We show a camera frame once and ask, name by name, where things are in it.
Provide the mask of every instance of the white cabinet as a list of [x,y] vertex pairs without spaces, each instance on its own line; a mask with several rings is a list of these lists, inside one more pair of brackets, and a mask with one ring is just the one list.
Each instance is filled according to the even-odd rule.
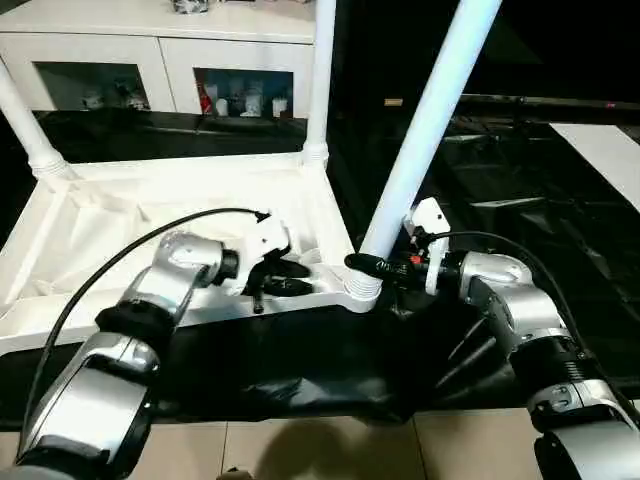
[[231,116],[244,108],[234,108],[234,97],[251,89],[262,98],[262,116],[271,116],[277,98],[294,117],[308,115],[312,45],[182,38],[162,38],[160,45],[178,112],[202,113],[200,83],[212,102],[229,99]]
[[0,16],[0,56],[34,110],[201,113],[207,94],[239,116],[257,94],[261,116],[276,99],[282,116],[307,117],[314,17],[290,0],[212,1],[199,15],[169,0],[30,0]]
[[79,110],[83,101],[120,106],[139,98],[151,110],[175,111],[152,37],[2,33],[0,56],[33,110]]

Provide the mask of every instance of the white tray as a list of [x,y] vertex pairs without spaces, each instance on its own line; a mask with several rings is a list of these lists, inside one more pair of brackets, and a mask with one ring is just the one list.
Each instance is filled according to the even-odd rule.
[[[336,303],[353,252],[324,169],[301,154],[179,158],[74,165],[82,180],[52,192],[39,182],[0,252],[0,355],[43,344],[73,292],[135,238],[178,217],[217,207],[269,210],[290,231],[290,256],[312,267],[316,291],[266,299],[265,313]],[[222,214],[180,227],[233,246],[255,217]],[[94,318],[149,265],[159,239],[99,280],[69,317],[60,343],[83,340]],[[248,297],[199,291],[182,325],[252,315]]]

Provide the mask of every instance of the black band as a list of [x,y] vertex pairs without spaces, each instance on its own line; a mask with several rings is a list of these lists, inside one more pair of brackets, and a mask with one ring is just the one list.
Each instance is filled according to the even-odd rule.
[[440,272],[438,273],[438,291],[457,298],[460,294],[460,285],[462,282],[462,263],[467,257],[467,251],[457,250],[449,252],[440,264]]
[[105,453],[84,444],[47,435],[20,459],[18,465],[61,472],[76,480],[98,480],[104,478],[106,471]]
[[568,337],[543,337],[524,344],[510,357],[527,398],[560,383],[598,379],[594,360]]
[[96,318],[101,332],[121,333],[141,340],[163,358],[175,330],[173,316],[149,302],[123,302],[102,310]]
[[214,285],[222,285],[222,282],[227,278],[237,278],[238,268],[240,265],[240,257],[235,250],[222,250],[222,262],[220,263],[220,269],[213,279]]

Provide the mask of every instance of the shelf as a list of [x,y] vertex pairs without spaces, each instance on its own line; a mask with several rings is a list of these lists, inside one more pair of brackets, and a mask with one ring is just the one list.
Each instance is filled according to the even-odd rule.
[[169,0],[31,0],[0,16],[0,32],[85,33],[312,44],[315,3],[211,1],[179,15]]

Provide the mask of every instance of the black wire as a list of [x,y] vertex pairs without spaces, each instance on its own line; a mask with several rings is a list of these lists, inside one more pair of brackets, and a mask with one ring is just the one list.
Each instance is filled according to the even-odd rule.
[[268,214],[258,212],[256,210],[251,210],[248,208],[214,208],[210,210],[203,210],[201,212],[193,213],[191,215],[187,215],[185,217],[179,218],[172,222],[169,222],[161,227],[152,230],[151,232],[143,235],[138,238],[131,244],[127,245],[125,248],[116,253],[111,259],[109,259],[102,267],[100,267],[93,275],[89,277],[89,279],[82,284],[82,286],[73,294],[71,299],[67,302],[65,307],[62,309],[60,316],[51,328],[51,332],[49,332],[49,336],[47,337],[47,341],[44,344],[42,350],[42,356],[40,357],[40,361],[38,362],[38,366],[36,367],[36,371],[33,375],[33,381],[31,383],[31,389],[29,390],[29,396],[27,397],[27,405],[24,411],[24,416],[22,419],[22,428],[20,430],[20,439],[18,442],[18,452],[21,451],[24,441],[24,437],[26,434],[27,425],[29,423],[29,419],[33,412],[33,407],[36,402],[36,399],[39,398],[40,384],[42,382],[42,374],[44,372],[44,367],[51,356],[51,352],[53,351],[53,346],[62,331],[62,327],[64,326],[64,322],[67,320],[67,317],[71,313],[71,310],[78,304],[80,299],[87,293],[87,290],[96,283],[100,277],[102,277],[111,267],[113,267],[116,263],[122,260],[126,255],[131,253],[133,250],[138,248],[140,245],[148,242],[152,238],[160,235],[161,233],[166,232],[174,227],[182,225],[184,223],[190,222],[191,220],[195,220],[200,217],[206,217],[209,215],[217,215],[220,213],[250,213],[252,215],[256,215],[258,220],[266,218]]
[[567,299],[564,296],[562,288],[560,288],[560,285],[556,281],[553,274],[544,265],[544,263],[542,263],[542,260],[540,260],[537,256],[535,256],[528,248],[519,244],[518,242],[515,242],[507,237],[503,237],[502,235],[483,232],[480,230],[464,230],[459,232],[444,232],[444,233],[429,234],[426,238],[426,242],[427,244],[429,244],[441,238],[452,238],[452,237],[482,237],[482,238],[489,238],[492,240],[498,240],[506,245],[509,245],[512,248],[515,248],[517,251],[519,251],[521,254],[527,257],[527,259],[534,264],[537,270],[539,270],[544,274],[544,276],[547,278],[547,281],[551,284],[551,287],[554,290],[556,301],[560,304],[560,310],[562,311],[561,313],[563,314],[562,316],[567,326],[567,329],[573,336],[578,346],[583,350],[585,355],[587,355],[593,360],[596,368],[598,369],[598,373],[602,376],[603,380],[609,384],[609,388],[615,395],[616,399],[618,400],[622,408],[629,415],[629,417],[635,422],[635,424],[638,427],[640,427],[640,413],[638,413],[638,411],[633,406],[631,401],[622,394],[622,392],[618,389],[618,387],[616,387],[616,385],[613,383],[611,378],[605,373],[604,369],[602,368],[602,365],[600,364],[596,356],[593,354],[593,352],[589,350],[587,343],[585,342],[582,335],[580,335],[580,331],[578,330],[578,325],[575,321],[575,317],[571,312],[571,308],[569,307],[569,302],[567,302]]

